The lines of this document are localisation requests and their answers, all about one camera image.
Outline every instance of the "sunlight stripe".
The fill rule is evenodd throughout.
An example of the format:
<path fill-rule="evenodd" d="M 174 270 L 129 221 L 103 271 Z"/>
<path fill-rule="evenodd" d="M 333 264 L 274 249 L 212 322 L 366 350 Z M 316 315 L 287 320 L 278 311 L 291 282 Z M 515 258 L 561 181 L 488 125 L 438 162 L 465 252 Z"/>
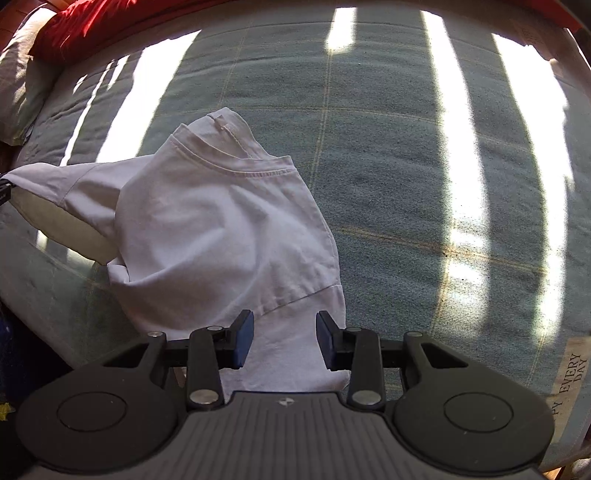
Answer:
<path fill-rule="evenodd" d="M 68 165 L 68 162 L 70 161 L 70 159 L 72 157 L 72 151 L 74 150 L 74 145 L 76 145 L 76 140 L 78 140 L 78 135 L 80 135 L 80 130 L 82 129 L 82 125 L 84 125 L 84 120 L 86 119 L 86 115 L 88 115 L 88 112 L 90 111 L 90 107 L 92 106 L 92 102 L 95 101 L 96 94 L 98 93 L 100 86 L 103 84 L 105 76 L 107 75 L 107 72 L 111 68 L 111 65 L 113 65 L 113 62 L 110 62 L 107 65 L 107 67 L 105 68 L 105 71 L 100 76 L 100 79 L 97 82 L 97 84 L 95 85 L 95 88 L 92 90 L 92 93 L 90 94 L 90 98 L 86 102 L 86 106 L 84 107 L 84 110 L 82 110 L 82 113 L 78 117 L 78 121 L 76 122 L 76 127 L 74 128 L 72 136 L 68 140 L 68 144 L 66 145 L 66 151 L 64 152 L 64 156 L 60 161 L 60 167 L 63 167 L 64 165 Z"/>
<path fill-rule="evenodd" d="M 329 53 L 344 53 L 355 43 L 355 24 L 357 8 L 335 8 L 330 31 L 326 37 L 326 50 Z"/>
<path fill-rule="evenodd" d="M 447 241 L 480 257 L 446 256 L 439 305 L 431 331 L 469 338 L 480 334 L 488 311 L 489 207 L 472 106 L 460 64 L 443 19 L 421 12 L 433 68 L 440 154 L 446 174 L 443 211 Z"/>
<path fill-rule="evenodd" d="M 133 86 L 109 127 L 97 163 L 138 155 L 160 100 L 199 32 L 164 40 L 144 49 L 134 70 Z"/>
<path fill-rule="evenodd" d="M 545 274 L 538 291 L 534 342 L 552 341 L 560 328 L 564 301 L 567 234 L 567 189 L 574 189 L 569 152 L 564 139 L 568 103 L 552 67 L 532 46 L 524 47 L 493 34 L 511 92 L 521 112 L 537 165 L 544 197 Z"/>

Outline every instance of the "black object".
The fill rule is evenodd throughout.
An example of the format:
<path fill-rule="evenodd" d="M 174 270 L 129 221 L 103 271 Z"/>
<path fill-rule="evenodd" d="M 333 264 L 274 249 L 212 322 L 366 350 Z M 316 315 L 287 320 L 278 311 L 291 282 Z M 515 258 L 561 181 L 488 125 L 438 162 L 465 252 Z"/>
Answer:
<path fill-rule="evenodd" d="M 8 180 L 0 179 L 0 205 L 10 200 L 10 192 L 12 190 L 12 183 Z"/>
<path fill-rule="evenodd" d="M 20 404 L 72 369 L 0 302 L 0 404 Z M 0 480 L 20 476 L 34 461 L 18 441 L 14 413 L 0 421 Z"/>
<path fill-rule="evenodd" d="M 351 370 L 345 402 L 236 392 L 225 404 L 218 370 L 243 366 L 253 335 L 249 310 L 185 340 L 150 332 L 40 389 L 17 417 L 38 460 L 27 480 L 543 478 L 554 431 L 543 400 L 425 333 L 384 340 L 319 312 L 327 368 Z M 184 390 L 170 375 L 180 366 Z M 397 401 L 385 401 L 383 368 L 400 369 Z"/>

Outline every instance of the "bed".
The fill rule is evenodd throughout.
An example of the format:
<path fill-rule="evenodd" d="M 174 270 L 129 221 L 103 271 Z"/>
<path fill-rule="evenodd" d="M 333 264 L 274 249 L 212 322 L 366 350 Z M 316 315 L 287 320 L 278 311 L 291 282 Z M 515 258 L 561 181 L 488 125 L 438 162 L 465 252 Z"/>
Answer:
<path fill-rule="evenodd" d="M 505 8 L 239 0 L 186 15 L 68 67 L 15 166 L 151 154 L 232 108 L 311 190 L 348 324 L 426 330 L 560 404 L 550 468 L 591 421 L 584 364 L 561 392 L 568 359 L 591 353 L 591 82 L 563 30 Z M 549 61 L 524 68 L 533 54 Z M 10 205 L 0 245 L 0 297 L 70 365 L 137 335 L 106 269 Z M 400 394 L 396 372 L 387 386 Z"/>

